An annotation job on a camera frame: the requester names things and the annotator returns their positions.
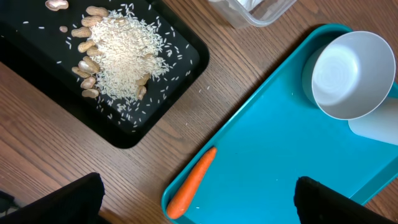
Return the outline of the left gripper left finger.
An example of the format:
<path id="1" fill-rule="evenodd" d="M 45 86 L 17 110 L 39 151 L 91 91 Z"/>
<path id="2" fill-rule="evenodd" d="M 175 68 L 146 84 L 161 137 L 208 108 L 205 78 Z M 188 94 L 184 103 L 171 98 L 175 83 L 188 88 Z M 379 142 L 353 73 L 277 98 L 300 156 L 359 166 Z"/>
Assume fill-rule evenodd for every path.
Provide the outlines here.
<path id="1" fill-rule="evenodd" d="M 96 172 L 23 207 L 12 195 L 1 192 L 1 223 L 104 224 L 99 215 L 104 195 L 104 184 Z"/>

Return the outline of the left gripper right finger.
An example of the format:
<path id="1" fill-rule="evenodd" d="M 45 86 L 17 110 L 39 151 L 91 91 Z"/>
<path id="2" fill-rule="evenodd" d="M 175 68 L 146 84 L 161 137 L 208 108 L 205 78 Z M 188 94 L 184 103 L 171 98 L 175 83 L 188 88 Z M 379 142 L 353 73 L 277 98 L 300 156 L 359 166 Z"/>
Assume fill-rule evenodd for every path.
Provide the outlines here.
<path id="1" fill-rule="evenodd" d="M 296 181 L 294 205 L 301 224 L 394 224 L 307 176 Z"/>

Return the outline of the white plastic cup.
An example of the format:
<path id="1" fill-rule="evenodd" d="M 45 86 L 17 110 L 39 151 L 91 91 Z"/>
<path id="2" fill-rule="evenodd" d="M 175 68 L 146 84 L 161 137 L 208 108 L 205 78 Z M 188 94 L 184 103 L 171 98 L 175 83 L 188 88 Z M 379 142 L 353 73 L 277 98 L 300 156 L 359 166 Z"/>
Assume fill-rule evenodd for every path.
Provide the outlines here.
<path id="1" fill-rule="evenodd" d="M 387 97 L 373 112 L 348 124 L 358 136 L 397 145 L 397 98 Z"/>

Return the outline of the grey bowl with rice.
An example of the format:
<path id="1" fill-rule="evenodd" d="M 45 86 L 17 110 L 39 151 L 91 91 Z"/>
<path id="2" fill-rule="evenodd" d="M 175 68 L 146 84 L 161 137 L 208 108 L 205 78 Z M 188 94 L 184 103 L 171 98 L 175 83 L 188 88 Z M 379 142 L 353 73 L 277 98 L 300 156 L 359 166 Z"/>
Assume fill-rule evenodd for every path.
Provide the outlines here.
<path id="1" fill-rule="evenodd" d="M 329 117 L 358 119 L 373 112 L 390 93 L 396 58 L 373 32 L 343 34 L 318 48 L 302 70 L 306 97 Z"/>

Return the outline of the white napkin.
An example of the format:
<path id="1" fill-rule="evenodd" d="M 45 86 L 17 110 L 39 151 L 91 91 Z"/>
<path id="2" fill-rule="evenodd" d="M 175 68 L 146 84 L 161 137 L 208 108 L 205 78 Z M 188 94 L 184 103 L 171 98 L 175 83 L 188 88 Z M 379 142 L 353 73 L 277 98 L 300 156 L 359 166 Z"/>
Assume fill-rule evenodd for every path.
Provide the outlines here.
<path id="1" fill-rule="evenodd" d="M 242 5 L 243 8 L 245 8 L 247 11 L 253 10 L 257 5 L 259 5 L 262 0 L 236 0 L 240 5 Z M 235 9 L 235 7 L 227 0 L 210 0 L 210 2 L 226 2 L 227 5 L 231 9 Z"/>

